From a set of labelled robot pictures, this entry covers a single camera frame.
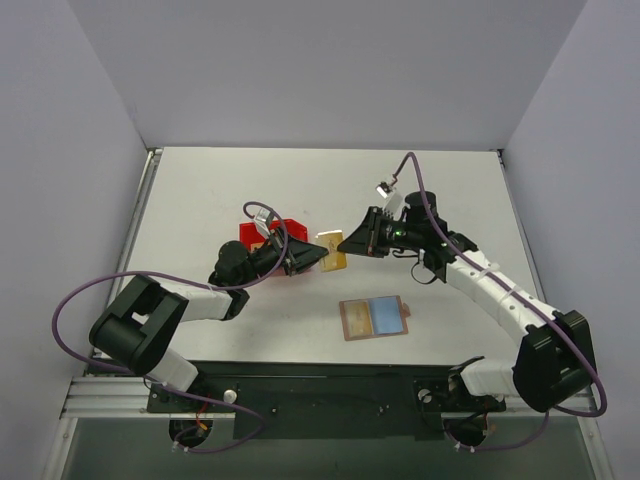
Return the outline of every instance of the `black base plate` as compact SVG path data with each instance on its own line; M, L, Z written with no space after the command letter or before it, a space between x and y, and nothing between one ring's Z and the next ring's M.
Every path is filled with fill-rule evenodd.
M420 410L418 391L446 397L451 367L244 362L193 362L200 372L189 390L222 399L235 390L237 403L263 417L265 439L348 439L413 436L440 439L441 411L475 411L476 405L432 401ZM202 404L152 387L149 413L195 412ZM233 412L211 407L206 412ZM250 415L237 415L234 438L256 428Z

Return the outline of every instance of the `blue rectangle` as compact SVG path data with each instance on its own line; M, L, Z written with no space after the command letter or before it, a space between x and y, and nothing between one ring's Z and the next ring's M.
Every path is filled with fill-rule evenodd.
M402 316L396 297L372 298L369 300L369 312L373 333L384 335L404 331Z

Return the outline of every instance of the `small yellow card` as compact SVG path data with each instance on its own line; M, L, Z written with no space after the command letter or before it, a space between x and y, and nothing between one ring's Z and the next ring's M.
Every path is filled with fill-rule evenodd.
M371 311L366 300L344 302L343 326L348 339L373 335Z
M322 232L316 235L316 245L329 250L329 255L320 259L321 272L332 272L347 268L347 256L342 252L338 252L338 245L342 243L342 240L344 240L342 230Z

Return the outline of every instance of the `white cable tie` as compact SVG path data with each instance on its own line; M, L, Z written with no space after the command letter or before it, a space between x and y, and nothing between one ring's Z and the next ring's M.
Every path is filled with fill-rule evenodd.
M502 303L509 298L511 295L513 295L514 293L519 293L522 291L522 287L520 287L520 285L514 285L513 287L511 287L509 289L509 291L507 291L504 296L498 300L498 305L502 305Z
M479 282L480 280L482 280L485 275L489 272L491 273L496 273L500 271L500 264L498 263L490 263L487 268L485 268L484 270L481 270L480 273L478 273L476 282Z

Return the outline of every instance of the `gray wall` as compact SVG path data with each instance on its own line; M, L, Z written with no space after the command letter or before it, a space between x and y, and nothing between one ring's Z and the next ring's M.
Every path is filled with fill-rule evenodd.
M70 0L148 145L504 147L584 0Z
M618 478L640 471L640 3L590 0L506 150L549 300L590 320Z
M64 0L3 2L0 64L0 477L30 479L81 368L49 319L73 287L113 271L145 151ZM65 315L82 351L104 293Z

